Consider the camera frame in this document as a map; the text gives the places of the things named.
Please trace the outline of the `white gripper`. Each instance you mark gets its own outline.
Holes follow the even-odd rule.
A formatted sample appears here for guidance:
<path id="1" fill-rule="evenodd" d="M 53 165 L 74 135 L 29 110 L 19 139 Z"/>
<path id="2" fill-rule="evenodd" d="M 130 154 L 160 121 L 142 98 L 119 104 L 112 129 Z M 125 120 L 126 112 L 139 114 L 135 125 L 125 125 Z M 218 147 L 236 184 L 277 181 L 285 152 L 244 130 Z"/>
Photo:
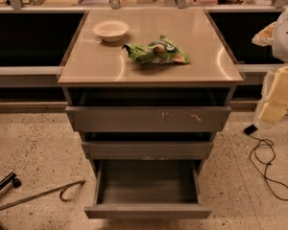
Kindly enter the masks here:
<path id="1" fill-rule="evenodd" d="M 288 63 L 269 72 L 262 86 L 262 98 L 255 110 L 254 123 L 260 128 L 277 124 L 288 112 Z"/>

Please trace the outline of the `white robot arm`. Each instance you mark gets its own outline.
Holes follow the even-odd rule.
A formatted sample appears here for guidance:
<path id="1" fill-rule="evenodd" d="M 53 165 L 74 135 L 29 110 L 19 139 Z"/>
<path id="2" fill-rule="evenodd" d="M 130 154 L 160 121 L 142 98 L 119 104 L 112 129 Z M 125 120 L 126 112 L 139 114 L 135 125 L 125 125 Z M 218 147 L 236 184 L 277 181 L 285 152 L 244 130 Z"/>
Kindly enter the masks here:
<path id="1" fill-rule="evenodd" d="M 288 6 L 276 22 L 271 23 L 252 38 L 258 46 L 271 46 L 273 57 L 284 65 L 264 78 L 261 95 L 255 110 L 255 126 L 268 128 L 278 123 L 288 111 Z"/>

